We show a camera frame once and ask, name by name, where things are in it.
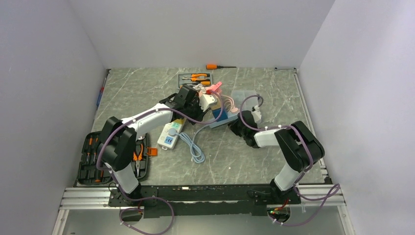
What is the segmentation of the light blue power strip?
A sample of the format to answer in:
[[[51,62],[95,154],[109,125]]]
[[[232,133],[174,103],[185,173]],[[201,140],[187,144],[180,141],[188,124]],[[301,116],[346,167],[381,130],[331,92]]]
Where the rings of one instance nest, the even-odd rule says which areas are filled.
[[[208,127],[213,129],[213,128],[216,128],[216,127],[219,127],[219,126],[222,126],[222,125],[227,125],[228,123],[231,123],[231,122],[233,122],[237,119],[238,119],[238,114],[232,114],[232,116],[228,116],[227,119],[224,119],[224,120],[221,120],[221,121],[216,121],[212,124],[209,124]]]

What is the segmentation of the clear plastic screw box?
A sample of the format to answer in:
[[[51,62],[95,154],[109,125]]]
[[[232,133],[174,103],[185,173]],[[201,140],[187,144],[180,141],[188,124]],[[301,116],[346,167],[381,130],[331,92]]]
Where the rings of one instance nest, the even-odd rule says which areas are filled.
[[[246,97],[256,94],[257,92],[255,90],[233,90],[231,92],[231,97],[234,100],[235,106],[240,109],[240,111],[251,111],[254,106],[259,105],[257,97],[249,98],[243,105],[241,103]]]

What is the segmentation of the grey tool tray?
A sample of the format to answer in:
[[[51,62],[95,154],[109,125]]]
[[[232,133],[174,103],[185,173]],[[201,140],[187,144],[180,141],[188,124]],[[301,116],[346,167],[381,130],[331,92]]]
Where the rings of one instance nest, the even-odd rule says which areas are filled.
[[[179,73],[178,74],[178,88],[183,85],[196,86],[201,84],[208,87],[213,84],[213,78],[210,73]]]

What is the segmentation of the white power strip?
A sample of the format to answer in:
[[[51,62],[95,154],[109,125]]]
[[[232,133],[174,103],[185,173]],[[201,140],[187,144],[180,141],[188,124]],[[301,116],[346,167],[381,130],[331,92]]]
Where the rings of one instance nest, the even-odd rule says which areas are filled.
[[[179,139],[179,134],[181,133],[186,119],[176,119],[168,124],[166,124],[158,138],[157,144],[163,150],[172,150],[174,149],[177,140]]]

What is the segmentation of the black tool case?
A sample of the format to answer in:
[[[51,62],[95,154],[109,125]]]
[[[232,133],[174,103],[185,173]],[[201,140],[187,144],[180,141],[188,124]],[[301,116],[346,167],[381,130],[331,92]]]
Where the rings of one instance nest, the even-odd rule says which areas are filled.
[[[107,170],[99,170],[96,168],[98,153],[102,149],[104,141],[99,139],[101,132],[91,132],[86,135],[81,150],[81,159],[78,166],[77,177],[74,183],[75,187],[79,186],[102,186],[110,183],[113,179]],[[158,155],[157,148],[150,146],[149,135],[139,137],[133,144],[132,140],[124,141],[127,148],[125,150],[116,151],[115,144],[118,143],[119,136],[115,136],[113,140],[106,146],[102,155],[102,166],[112,167],[121,170],[128,166],[135,177],[141,181],[146,178],[149,170],[149,161],[151,157]],[[140,162],[140,174],[136,176],[135,162],[133,161],[133,153],[136,145],[144,145],[143,160]]]

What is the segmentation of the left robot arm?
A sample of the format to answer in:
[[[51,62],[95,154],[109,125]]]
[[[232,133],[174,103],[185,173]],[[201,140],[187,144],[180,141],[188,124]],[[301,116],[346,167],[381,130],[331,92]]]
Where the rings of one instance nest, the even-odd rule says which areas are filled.
[[[183,85],[177,93],[142,113],[123,119],[110,117],[96,143],[96,168],[110,173],[122,191],[121,199],[133,206],[141,197],[141,185],[131,167],[137,138],[180,118],[200,123],[203,116],[199,92]]]

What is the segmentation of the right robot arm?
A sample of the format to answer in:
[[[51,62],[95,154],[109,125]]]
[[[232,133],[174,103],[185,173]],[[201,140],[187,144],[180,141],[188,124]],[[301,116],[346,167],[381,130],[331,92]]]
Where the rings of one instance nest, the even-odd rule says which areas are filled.
[[[325,156],[324,147],[302,121],[276,128],[259,129],[253,114],[242,111],[228,127],[252,148],[280,148],[285,165],[270,182],[272,188],[269,191],[270,198],[275,203],[282,203],[287,199],[289,190]]]

